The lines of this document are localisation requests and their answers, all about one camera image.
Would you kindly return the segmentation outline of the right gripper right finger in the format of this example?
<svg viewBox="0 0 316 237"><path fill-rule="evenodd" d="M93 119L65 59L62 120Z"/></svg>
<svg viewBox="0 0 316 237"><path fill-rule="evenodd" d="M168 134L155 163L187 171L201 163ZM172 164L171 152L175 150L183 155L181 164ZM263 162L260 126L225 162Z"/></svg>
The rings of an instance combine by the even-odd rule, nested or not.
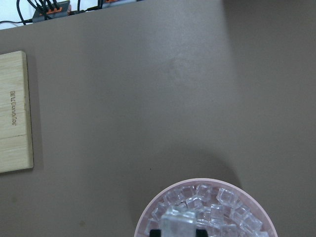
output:
<svg viewBox="0 0 316 237"><path fill-rule="evenodd" d="M196 237L208 237L207 230L196 229Z"/></svg>

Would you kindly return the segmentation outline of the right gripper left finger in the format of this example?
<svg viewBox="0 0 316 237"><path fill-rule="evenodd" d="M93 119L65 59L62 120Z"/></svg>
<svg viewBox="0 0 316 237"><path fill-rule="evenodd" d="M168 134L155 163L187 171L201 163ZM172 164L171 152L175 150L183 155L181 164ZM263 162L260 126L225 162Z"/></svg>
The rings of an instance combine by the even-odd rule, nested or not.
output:
<svg viewBox="0 0 316 237"><path fill-rule="evenodd" d="M160 229L150 230L149 237L160 237Z"/></svg>

